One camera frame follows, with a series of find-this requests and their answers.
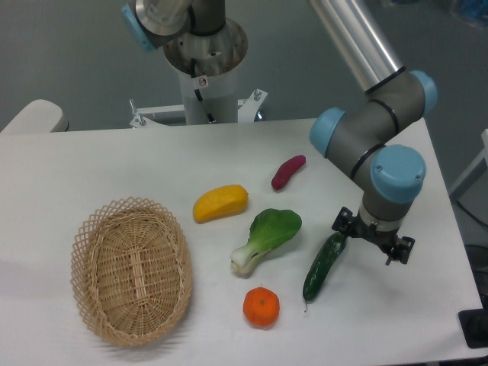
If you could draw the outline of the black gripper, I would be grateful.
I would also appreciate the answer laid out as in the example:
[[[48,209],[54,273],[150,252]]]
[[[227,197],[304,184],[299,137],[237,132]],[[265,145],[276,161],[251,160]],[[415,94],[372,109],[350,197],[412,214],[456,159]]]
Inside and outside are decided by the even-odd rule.
[[[402,220],[379,220],[366,213],[358,213],[355,217],[347,207],[342,207],[332,229],[343,236],[362,238],[378,246],[387,255],[385,265],[391,262],[406,265],[415,240],[408,236],[397,236],[401,223]]]

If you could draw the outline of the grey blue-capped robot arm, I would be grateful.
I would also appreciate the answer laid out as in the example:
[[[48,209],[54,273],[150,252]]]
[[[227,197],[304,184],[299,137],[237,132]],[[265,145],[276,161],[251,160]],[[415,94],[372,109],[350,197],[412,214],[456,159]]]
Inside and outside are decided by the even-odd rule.
[[[349,114],[321,113],[310,142],[363,191],[357,213],[342,209],[333,229],[375,244],[390,261],[407,263],[414,240],[398,230],[422,189],[426,167],[414,149],[391,140],[430,112],[434,81],[407,71],[362,1],[314,1],[329,32],[367,96]],[[243,29],[222,1],[130,1],[123,19],[145,50],[161,49],[182,75],[187,124],[235,123],[242,113],[232,73],[246,56]]]

